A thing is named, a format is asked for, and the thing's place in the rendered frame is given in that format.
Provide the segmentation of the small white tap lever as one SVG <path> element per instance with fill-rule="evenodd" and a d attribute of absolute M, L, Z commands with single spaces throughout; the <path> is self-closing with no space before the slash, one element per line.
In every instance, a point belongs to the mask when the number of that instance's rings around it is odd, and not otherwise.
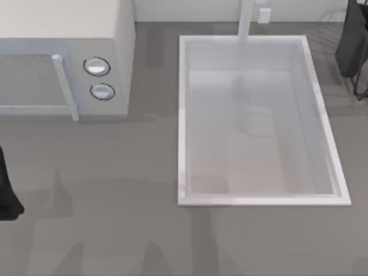
<path fill-rule="evenodd" d="M 259 9 L 258 23 L 268 24 L 271 19 L 271 9 L 268 7 L 263 7 Z"/>

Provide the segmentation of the white sink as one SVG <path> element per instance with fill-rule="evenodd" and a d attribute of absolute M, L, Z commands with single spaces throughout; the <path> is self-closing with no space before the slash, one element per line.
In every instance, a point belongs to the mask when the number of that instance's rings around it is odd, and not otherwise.
<path fill-rule="evenodd" d="M 308 39 L 181 35 L 181 206 L 350 206 Z"/>

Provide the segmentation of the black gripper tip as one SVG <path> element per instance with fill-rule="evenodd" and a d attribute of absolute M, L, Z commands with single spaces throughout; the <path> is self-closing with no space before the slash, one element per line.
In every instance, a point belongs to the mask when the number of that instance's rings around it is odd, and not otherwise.
<path fill-rule="evenodd" d="M 0 146 L 0 221 L 15 221 L 24 211 L 23 204 L 10 184 L 3 149 Z"/>

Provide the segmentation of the tall white tap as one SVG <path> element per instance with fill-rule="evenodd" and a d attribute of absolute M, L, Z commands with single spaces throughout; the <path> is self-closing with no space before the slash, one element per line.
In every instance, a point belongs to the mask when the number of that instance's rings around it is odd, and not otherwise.
<path fill-rule="evenodd" d="M 237 38 L 240 43 L 246 43 L 251 25 L 251 17 L 255 0 L 241 0 L 240 17 Z"/>

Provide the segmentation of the small microwave knob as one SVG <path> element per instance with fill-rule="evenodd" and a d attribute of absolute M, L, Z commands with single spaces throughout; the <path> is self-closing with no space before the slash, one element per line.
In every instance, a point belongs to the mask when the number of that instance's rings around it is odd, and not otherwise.
<path fill-rule="evenodd" d="M 115 89 L 107 83 L 92 85 L 89 88 L 89 92 L 95 99 L 99 101 L 109 101 L 116 94 Z"/>

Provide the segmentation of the large microwave knob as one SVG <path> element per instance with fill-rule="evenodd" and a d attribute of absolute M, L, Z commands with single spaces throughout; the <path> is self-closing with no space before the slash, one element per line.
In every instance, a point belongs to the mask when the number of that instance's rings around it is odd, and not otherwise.
<path fill-rule="evenodd" d="M 109 62 L 102 57 L 92 57 L 83 61 L 84 70 L 92 76 L 102 77 L 110 72 Z"/>

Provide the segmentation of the pale microwave oven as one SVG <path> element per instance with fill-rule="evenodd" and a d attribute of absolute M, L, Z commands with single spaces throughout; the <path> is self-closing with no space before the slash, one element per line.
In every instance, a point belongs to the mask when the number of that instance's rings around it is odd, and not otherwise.
<path fill-rule="evenodd" d="M 69 115 L 51 56 L 64 70 L 84 116 L 126 116 L 135 51 L 132 0 L 0 0 L 0 116 Z M 83 61 L 106 59 L 110 72 L 89 75 Z M 109 101 L 89 92 L 107 83 Z"/>

